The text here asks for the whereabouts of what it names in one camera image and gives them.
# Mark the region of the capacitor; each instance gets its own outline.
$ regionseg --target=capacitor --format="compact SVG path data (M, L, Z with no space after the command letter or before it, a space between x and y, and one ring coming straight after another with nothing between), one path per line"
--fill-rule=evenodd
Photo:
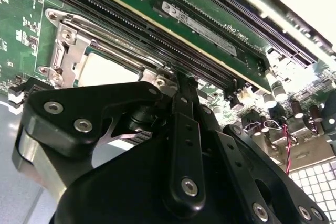
M214 114L221 114L222 107L219 105L213 106L212 111L214 112Z
M281 81L277 81L272 85L272 91L277 102L286 101L288 98Z
M272 94L264 94L263 98L267 109L274 108L277 105L277 102Z
M260 136L261 135L261 125L253 128L253 135Z
M264 116L261 116L261 117L260 117L261 132L264 132L264 133L266 133L266 132L269 131L269 128L264 126L264 122L265 122L266 120L267 120L266 117L264 117Z
M316 105L313 105L309 108L309 114L314 122L320 123L323 121L321 111L319 107L317 107Z
M279 103L274 108L268 110L271 119L279 123L279 125L284 125L286 123L286 112L283 106Z
M290 106L292 108L293 115L295 118L303 118L303 110L301 108L299 101L292 101L290 103Z

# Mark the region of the motherboard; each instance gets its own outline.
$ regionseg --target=motherboard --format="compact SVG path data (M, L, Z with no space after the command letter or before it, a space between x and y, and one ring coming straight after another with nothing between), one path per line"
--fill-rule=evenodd
M33 86L148 81L173 96L183 72L221 126L263 132L273 157L283 156L277 127L288 124L294 145L323 135L335 53L285 4L258 1L0 0L1 93L14 113ZM293 118L309 135L291 130Z

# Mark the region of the red wire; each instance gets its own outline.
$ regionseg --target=red wire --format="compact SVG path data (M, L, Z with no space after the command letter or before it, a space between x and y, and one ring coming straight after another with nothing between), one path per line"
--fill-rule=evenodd
M286 159L286 174L289 175L289 170L290 170L290 165L291 165L291 159L290 159L290 147L291 147L291 142L290 142L290 137L287 131L287 125L284 125L283 127L283 134L285 135L287 139L287 159Z

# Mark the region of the white grid panel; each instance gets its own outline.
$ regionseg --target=white grid panel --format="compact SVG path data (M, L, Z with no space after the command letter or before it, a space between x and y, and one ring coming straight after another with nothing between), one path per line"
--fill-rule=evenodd
M293 172L291 179L336 224L336 160Z

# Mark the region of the red and black wire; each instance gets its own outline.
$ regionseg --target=red and black wire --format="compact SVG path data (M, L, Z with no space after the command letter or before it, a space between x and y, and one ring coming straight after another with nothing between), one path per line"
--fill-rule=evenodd
M287 125L283 125L283 134L286 138L286 147L287 147L287 158L286 158L286 174L289 175L290 165L291 165L291 159L290 159L290 147L291 147L291 140L290 140L290 134L288 132Z

